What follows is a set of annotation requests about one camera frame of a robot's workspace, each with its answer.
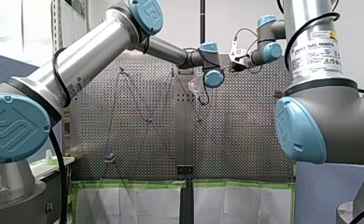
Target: pegboard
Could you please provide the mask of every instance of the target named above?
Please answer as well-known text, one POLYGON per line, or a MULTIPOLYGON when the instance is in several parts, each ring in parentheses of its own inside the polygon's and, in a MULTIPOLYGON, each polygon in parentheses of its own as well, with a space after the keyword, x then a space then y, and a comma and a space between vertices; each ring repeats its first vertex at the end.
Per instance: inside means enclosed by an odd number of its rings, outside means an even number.
POLYGON ((177 179, 182 164, 193 165, 193 178, 290 181, 293 162, 277 143, 273 119, 274 93, 290 83, 284 65, 232 73, 227 55, 220 59, 225 83, 202 106, 180 90, 189 78, 173 75, 174 65, 118 57, 72 103, 73 178, 177 179), (111 153, 115 160, 106 163, 111 153))
POLYGON ((122 55, 77 96, 74 179, 175 179, 173 70, 122 55))
POLYGON ((232 73, 221 59, 224 84, 208 92, 209 105, 196 105, 195 178, 290 181, 293 162, 278 145, 274 125, 275 92, 291 83, 283 60, 252 74, 258 68, 232 73))

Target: robot end effector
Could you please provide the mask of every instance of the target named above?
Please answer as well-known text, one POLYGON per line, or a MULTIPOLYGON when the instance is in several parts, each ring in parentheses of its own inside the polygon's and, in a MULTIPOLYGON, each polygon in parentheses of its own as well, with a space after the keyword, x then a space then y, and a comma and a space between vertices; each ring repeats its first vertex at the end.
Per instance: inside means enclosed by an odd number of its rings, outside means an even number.
POLYGON ((231 67, 240 72, 247 68, 272 63, 282 56, 282 49, 276 40, 286 39, 285 22, 277 21, 273 15, 263 16, 258 20, 258 48, 249 54, 249 49, 238 49, 238 36, 231 44, 231 67))

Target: warning label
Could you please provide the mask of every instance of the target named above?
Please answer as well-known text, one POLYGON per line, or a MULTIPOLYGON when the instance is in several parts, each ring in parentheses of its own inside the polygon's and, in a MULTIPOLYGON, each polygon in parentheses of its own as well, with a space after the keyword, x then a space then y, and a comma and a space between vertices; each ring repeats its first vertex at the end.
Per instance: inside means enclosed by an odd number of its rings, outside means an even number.
POLYGON ((336 33, 333 31, 311 32, 310 37, 312 40, 314 40, 314 39, 335 39, 335 40, 337 40, 336 33))
POLYGON ((337 40, 330 36, 322 38, 316 34, 316 39, 308 41, 305 45, 298 45, 292 49, 290 55, 294 78, 308 77, 321 69, 342 72, 339 45, 337 40))

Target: green tape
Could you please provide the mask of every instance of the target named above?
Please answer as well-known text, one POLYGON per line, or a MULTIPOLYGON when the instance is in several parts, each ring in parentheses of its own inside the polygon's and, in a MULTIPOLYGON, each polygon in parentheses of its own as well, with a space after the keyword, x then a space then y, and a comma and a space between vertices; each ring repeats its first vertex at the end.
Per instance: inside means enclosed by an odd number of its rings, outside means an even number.
POLYGON ((293 164, 293 175, 294 176, 298 175, 298 164, 293 164))
POLYGON ((72 182, 72 216, 77 220, 77 196, 82 189, 182 189, 186 181, 87 180, 72 182))
POLYGON ((296 209, 296 185, 293 184, 292 198, 290 199, 290 224, 295 224, 295 209, 296 209))

